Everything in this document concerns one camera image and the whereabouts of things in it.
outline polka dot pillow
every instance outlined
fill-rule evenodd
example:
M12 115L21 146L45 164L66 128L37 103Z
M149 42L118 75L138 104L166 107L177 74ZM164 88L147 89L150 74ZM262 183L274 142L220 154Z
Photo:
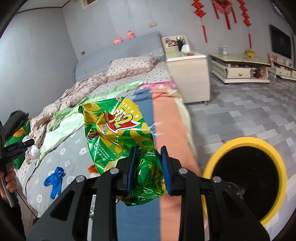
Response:
M136 56L113 60L107 72L107 82L150 72L157 64L155 56Z

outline metal screw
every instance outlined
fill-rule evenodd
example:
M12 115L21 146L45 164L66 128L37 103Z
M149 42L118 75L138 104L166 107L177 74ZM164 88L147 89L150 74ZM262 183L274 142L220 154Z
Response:
M220 177L213 177L213 181L215 182L215 183L219 183L219 182L221 182L221 178Z
M85 179L84 176L78 176L76 177L76 182L81 183L84 181L84 179Z
M179 173L181 173L181 174L186 174L187 172L188 172L188 170L186 168L179 169Z
M111 174L117 174L117 173L119 173L119 170L118 170L117 168L112 168L112 169L110 170L110 173L111 173Z

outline orange stripe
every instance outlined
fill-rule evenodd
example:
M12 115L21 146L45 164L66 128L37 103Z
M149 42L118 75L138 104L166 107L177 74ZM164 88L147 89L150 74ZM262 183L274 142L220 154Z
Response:
M181 162L197 175L200 170L187 141L187 129L183 125L178 106L173 97L164 93L164 89L152 88L155 132L165 133L156 137L158 151L165 145L170 157ZM160 198L160 236L162 241L178 240L180 226L181 197L164 195Z

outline table top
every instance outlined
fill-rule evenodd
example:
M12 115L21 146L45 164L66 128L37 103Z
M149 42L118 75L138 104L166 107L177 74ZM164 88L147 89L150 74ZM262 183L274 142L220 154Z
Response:
M174 62L179 60L186 60L186 59L196 59L196 58L206 58L207 56L201 53L194 52L194 55L187 56L187 54L183 52L178 53L166 53L165 54L167 63L168 62Z
M260 61L256 57L250 58L245 54L233 54L230 53L228 55L223 54L211 54L212 57L219 59L225 63L234 64L234 63L249 63L249 64L258 64L258 65L265 65L271 67L271 64Z
M276 62L276 61L274 61L274 62L275 62L275 64L278 64L278 65L280 65L280 66L283 66L283 67L286 67L286 68L289 68L289 69L292 69L292 70L295 70L295 71L296 71L296 68L294 68L294 67L291 67L291 66L288 66L288 65L282 64L282 63L280 63L280 62Z

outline red hanging decoration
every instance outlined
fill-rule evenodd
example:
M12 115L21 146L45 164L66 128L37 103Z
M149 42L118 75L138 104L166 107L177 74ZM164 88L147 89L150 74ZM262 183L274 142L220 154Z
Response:
M194 6L197 10L194 12L197 16L200 17L201 21L202 21L202 31L204 33L204 38L205 38L205 42L207 43L207 32L205 30L205 25L203 23L202 17L204 15L206 15L206 13L202 10L202 8L204 7L204 5L202 5L200 3L200 0L194 0L194 3L192 4L192 6Z
M231 26L230 26L228 14L232 13L233 21L234 21L234 23L237 23L237 18L235 16L235 13L234 13L234 10L232 7L232 3L228 0L211 0L211 1L213 4L213 7L214 7L216 18L219 19L218 11L223 13L225 16L227 28L230 30Z
M240 3L240 9L242 10L242 16L244 17L244 24L248 27L248 37L249 37L249 47L250 49L252 48L252 38L250 34L250 29L249 27L251 26L251 23L249 21L249 15L247 14L247 8L245 7L245 2L243 0L237 0Z

